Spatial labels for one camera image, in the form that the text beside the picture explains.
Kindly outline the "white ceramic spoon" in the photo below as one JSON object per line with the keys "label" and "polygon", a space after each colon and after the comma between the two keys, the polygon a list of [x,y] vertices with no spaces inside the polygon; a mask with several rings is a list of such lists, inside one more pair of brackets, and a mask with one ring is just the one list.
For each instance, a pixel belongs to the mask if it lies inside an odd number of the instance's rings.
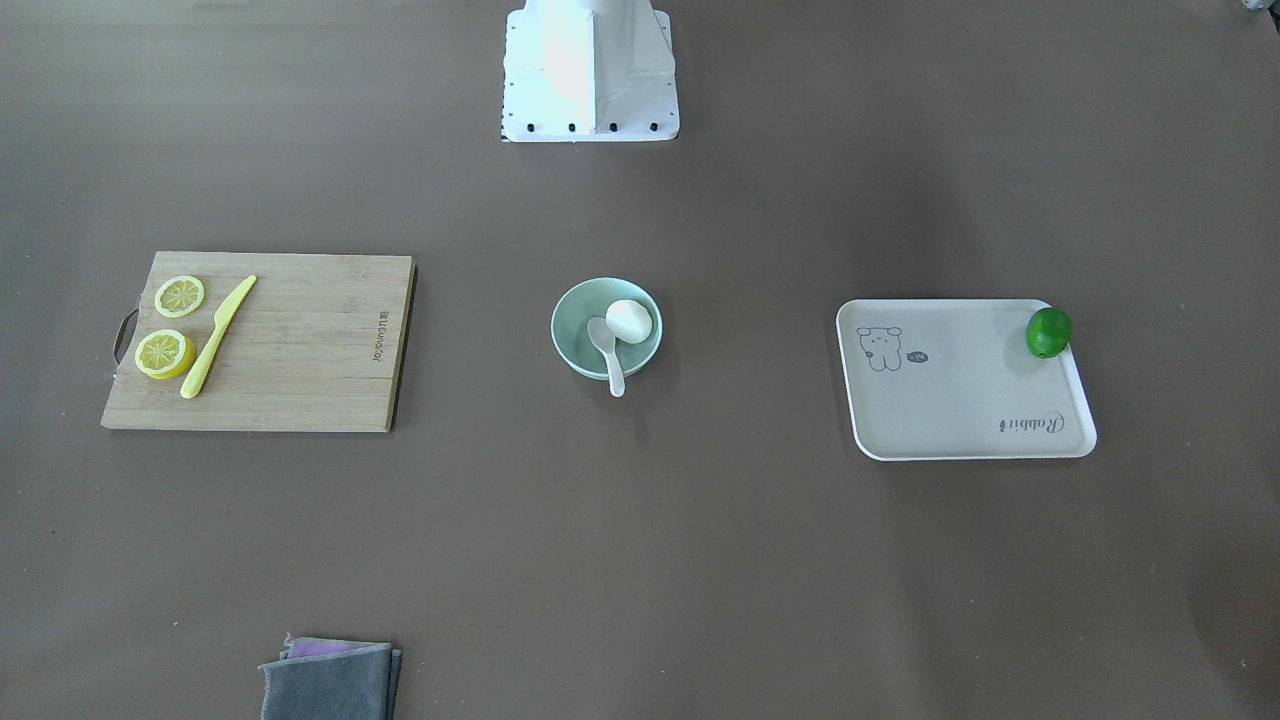
{"label": "white ceramic spoon", "polygon": [[616,398],[622,397],[625,395],[625,374],[616,354],[617,337],[604,316],[591,316],[588,320],[588,337],[605,361],[611,395]]}

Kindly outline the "pale green bowl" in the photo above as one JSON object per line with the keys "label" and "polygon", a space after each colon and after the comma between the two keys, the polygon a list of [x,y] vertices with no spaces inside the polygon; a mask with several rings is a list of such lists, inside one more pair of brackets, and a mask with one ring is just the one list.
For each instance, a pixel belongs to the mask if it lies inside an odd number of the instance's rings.
{"label": "pale green bowl", "polygon": [[663,340],[664,323],[655,300],[630,281],[600,277],[582,281],[570,288],[556,304],[550,316],[550,337],[562,360],[576,373],[593,380],[608,378],[605,359],[590,342],[588,322],[605,316],[617,301],[634,301],[645,307],[652,319],[652,333],[641,342],[618,341],[616,355],[625,377],[644,368],[657,354]]}

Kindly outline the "white rectangular tray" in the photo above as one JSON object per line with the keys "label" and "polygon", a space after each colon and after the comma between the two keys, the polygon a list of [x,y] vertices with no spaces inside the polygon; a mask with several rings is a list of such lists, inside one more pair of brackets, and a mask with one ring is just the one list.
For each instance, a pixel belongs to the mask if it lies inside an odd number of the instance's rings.
{"label": "white rectangular tray", "polygon": [[879,461],[1084,457],[1097,429],[1070,350],[1038,357],[1038,299],[855,299],[837,311],[854,439]]}

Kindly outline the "bamboo cutting board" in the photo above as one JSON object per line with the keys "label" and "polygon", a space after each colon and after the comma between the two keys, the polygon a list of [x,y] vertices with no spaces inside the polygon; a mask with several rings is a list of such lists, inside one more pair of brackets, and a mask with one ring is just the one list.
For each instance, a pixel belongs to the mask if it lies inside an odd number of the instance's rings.
{"label": "bamboo cutting board", "polygon": [[[198,277],[206,299],[188,316],[169,319],[155,313],[154,295],[175,275]],[[197,397],[180,397],[180,379],[151,379],[136,368],[136,346],[155,331],[179,331],[202,348],[218,306],[247,275],[259,279]],[[101,423],[118,430],[388,432],[415,281],[410,256],[159,251]]]}

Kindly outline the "green lime toy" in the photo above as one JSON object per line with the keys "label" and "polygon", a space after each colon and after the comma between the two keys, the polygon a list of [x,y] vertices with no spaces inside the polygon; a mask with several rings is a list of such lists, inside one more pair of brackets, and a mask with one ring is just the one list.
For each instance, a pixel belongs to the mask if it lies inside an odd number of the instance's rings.
{"label": "green lime toy", "polygon": [[1027,323],[1025,345],[1036,357],[1059,356],[1068,348],[1071,337],[1073,319],[1059,307],[1041,307]]}

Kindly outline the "yellow plastic knife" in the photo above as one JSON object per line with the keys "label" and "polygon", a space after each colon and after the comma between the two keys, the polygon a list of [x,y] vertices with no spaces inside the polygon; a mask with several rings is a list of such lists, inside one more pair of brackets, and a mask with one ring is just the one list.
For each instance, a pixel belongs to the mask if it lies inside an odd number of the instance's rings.
{"label": "yellow plastic knife", "polygon": [[182,398],[195,398],[204,389],[224,336],[257,279],[256,275],[247,275],[218,306],[212,319],[212,333],[187,372],[180,387]]}

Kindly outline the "grey folded cloth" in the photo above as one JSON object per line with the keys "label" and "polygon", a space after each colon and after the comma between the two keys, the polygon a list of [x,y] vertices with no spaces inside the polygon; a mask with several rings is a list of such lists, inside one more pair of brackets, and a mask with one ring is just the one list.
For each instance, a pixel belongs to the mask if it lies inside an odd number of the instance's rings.
{"label": "grey folded cloth", "polygon": [[392,719],[402,651],[387,642],[285,635],[264,675],[261,719]]}

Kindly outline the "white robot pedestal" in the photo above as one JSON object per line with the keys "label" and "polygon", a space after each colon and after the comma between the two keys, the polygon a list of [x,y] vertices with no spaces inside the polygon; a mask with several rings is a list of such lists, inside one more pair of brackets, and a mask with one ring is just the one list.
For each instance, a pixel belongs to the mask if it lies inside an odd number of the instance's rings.
{"label": "white robot pedestal", "polygon": [[506,17],[503,70],[504,142],[678,137],[671,19],[649,1],[526,1]]}

